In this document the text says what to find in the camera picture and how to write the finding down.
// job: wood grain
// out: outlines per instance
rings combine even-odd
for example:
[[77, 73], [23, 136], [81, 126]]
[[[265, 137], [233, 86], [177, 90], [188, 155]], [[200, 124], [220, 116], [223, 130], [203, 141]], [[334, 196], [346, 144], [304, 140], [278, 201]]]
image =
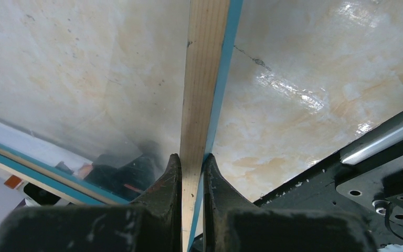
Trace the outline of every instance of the wood grain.
[[183, 251], [189, 246], [228, 9], [229, 0], [190, 2], [180, 142]]

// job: orange object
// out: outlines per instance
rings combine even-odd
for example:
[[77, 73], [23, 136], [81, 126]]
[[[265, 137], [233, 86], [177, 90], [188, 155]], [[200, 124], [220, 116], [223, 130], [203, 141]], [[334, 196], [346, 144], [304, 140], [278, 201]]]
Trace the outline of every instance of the orange object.
[[15, 175], [12, 175], [7, 181], [4, 182], [4, 185], [7, 187], [14, 189], [17, 187], [22, 182], [22, 179], [16, 177]]
[[127, 187], [127, 188], [129, 188], [129, 189], [131, 189], [131, 190], [133, 190], [134, 192], [137, 192], [137, 193], [143, 193], [142, 190], [140, 190], [138, 188], [135, 188], [132, 185], [124, 184], [124, 187]]

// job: screw hole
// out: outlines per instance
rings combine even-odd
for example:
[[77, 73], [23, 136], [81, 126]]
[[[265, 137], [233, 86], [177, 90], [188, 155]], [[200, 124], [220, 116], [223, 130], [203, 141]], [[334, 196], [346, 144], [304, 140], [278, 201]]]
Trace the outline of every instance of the screw hole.
[[398, 200], [403, 201], [403, 196], [399, 195], [398, 197], [396, 197]]
[[397, 218], [397, 219], [403, 219], [403, 214], [397, 214], [397, 215], [395, 215], [395, 218]]
[[350, 195], [352, 195], [352, 196], [361, 196], [362, 193], [360, 191], [358, 191], [358, 190], [351, 190]]

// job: glossy surface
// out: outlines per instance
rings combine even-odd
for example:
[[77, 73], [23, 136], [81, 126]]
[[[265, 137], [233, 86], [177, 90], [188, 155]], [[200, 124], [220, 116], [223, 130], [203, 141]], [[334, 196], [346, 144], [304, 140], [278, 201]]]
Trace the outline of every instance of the glossy surface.
[[403, 110], [403, 1], [245, 1], [213, 153], [258, 199]]

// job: bolt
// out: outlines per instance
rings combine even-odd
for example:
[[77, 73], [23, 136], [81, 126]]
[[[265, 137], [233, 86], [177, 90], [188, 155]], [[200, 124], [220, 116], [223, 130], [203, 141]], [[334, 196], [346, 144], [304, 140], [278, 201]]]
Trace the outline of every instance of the bolt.
[[400, 201], [403, 201], [403, 196], [402, 196], [402, 195], [399, 195], [398, 197], [396, 197], [396, 199], [398, 199], [398, 200], [400, 200]]

